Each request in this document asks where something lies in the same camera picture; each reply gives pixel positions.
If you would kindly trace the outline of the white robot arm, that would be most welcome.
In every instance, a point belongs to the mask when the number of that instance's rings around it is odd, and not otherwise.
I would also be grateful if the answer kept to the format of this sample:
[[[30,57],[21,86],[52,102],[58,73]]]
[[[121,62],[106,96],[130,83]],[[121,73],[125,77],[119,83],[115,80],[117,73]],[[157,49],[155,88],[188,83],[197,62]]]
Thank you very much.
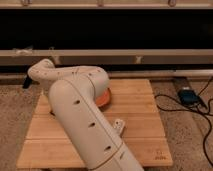
[[[28,69],[40,83],[56,119],[89,171],[144,171],[95,104],[109,85],[97,66],[57,68],[43,59]]]

